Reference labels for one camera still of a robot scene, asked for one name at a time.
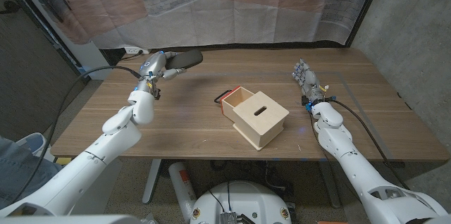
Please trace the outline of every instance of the table leg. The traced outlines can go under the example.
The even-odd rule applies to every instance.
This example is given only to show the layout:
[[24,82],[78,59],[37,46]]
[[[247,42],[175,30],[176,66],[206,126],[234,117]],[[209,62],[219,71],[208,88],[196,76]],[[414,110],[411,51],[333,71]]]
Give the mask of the table leg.
[[159,177],[159,171],[161,166],[161,159],[153,159],[150,165],[149,177],[147,177],[146,187],[144,189],[144,194],[142,195],[142,203],[148,204],[154,196],[154,190],[156,186],[156,181]]
[[333,208],[338,209],[341,207],[340,197],[338,196],[338,189],[333,178],[332,169],[328,162],[320,161],[319,169],[323,176],[324,183],[326,184],[327,193],[329,194],[330,204]]

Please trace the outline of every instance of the gray wall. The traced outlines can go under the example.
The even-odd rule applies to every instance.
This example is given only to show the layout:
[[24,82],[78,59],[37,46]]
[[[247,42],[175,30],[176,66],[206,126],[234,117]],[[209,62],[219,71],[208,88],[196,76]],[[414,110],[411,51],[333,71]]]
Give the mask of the gray wall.
[[[352,47],[362,50],[451,150],[451,0],[373,0]],[[451,163],[408,184],[451,211]]]

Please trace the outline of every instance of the wooden box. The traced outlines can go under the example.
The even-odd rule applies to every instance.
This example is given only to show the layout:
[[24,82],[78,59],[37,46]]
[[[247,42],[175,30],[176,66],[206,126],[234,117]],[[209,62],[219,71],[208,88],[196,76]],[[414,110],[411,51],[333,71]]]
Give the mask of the wooden box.
[[256,94],[237,87],[221,99],[223,114],[233,127],[260,151],[283,130],[289,112],[263,92]]

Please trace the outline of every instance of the power strip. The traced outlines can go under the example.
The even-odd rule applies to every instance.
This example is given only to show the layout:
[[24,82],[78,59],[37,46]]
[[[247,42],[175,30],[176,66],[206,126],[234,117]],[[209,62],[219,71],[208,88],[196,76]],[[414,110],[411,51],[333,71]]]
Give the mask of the power strip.
[[138,54],[138,52],[140,52],[141,50],[143,54],[149,54],[148,49],[143,49],[139,47],[124,47],[124,49],[127,54]]

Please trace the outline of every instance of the box lid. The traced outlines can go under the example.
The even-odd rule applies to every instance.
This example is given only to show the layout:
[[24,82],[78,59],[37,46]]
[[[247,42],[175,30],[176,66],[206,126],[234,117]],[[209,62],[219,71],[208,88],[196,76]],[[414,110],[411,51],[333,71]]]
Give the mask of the box lid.
[[257,92],[233,108],[233,111],[260,135],[267,133],[289,114],[285,108],[263,92]]

